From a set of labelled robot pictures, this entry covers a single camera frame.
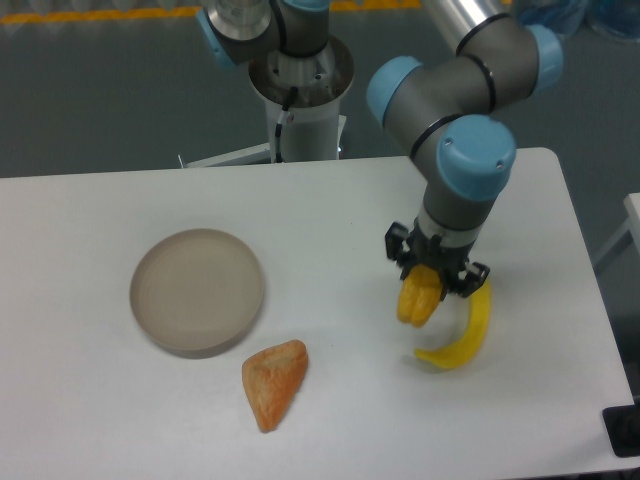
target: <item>round plate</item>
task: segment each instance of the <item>round plate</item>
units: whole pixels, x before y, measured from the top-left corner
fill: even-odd
[[[144,256],[130,301],[142,329],[161,347],[204,358],[248,330],[263,291],[249,247],[228,233],[199,229],[172,235]]]

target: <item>silver cylinder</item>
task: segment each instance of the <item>silver cylinder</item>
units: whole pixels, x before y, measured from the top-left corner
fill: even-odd
[[[271,52],[251,62],[249,77],[265,102],[272,159],[279,120],[285,162],[338,158],[340,101],[353,81],[353,58],[342,42],[330,37],[321,52],[305,58]],[[297,95],[285,113],[283,106],[293,98],[292,87],[297,88]]]
[[[239,42],[258,38],[271,21],[267,0],[216,0],[207,14],[218,32]]]
[[[461,248],[471,245],[476,241],[482,229],[482,225],[469,230],[451,230],[445,228],[431,218],[425,210],[424,205],[420,207],[420,211],[418,212],[418,226],[427,239],[430,239],[434,235],[439,235],[442,238],[440,246],[444,248]]]
[[[500,0],[429,0],[425,8],[454,52],[471,30],[505,13]]]
[[[271,161],[276,158],[275,131],[282,105],[263,98]],[[291,108],[290,123],[282,128],[280,152],[285,162],[338,159],[338,116],[340,98],[311,108]]]

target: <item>yellow banana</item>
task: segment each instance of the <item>yellow banana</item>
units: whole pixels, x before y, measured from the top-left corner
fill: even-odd
[[[443,369],[458,368],[464,365],[480,350],[489,327],[490,314],[491,287],[489,281],[486,280],[484,285],[469,298],[469,323],[462,337],[451,345],[438,350],[416,348],[415,356]]]
[[[416,265],[402,284],[398,298],[398,319],[422,327],[440,304],[442,283],[438,272],[426,265]]]

